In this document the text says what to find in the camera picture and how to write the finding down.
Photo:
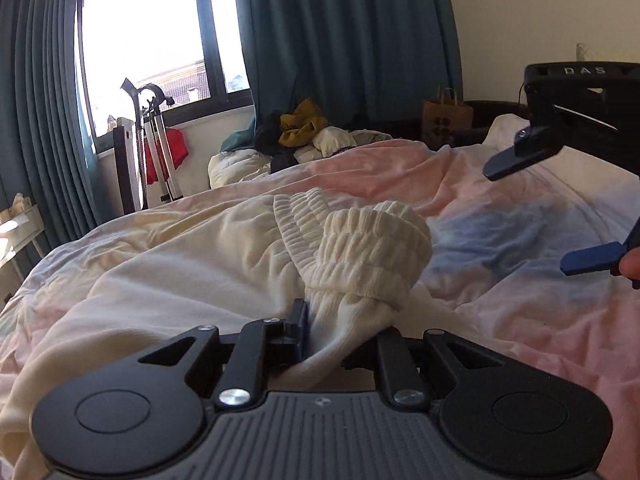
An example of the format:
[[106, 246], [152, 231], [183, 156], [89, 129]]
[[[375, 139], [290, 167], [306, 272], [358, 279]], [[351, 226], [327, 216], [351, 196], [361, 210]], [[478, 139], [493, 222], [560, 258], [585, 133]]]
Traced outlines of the person's right hand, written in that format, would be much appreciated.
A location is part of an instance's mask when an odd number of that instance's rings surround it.
[[620, 259], [620, 274], [628, 280], [640, 280], [640, 248], [631, 249]]

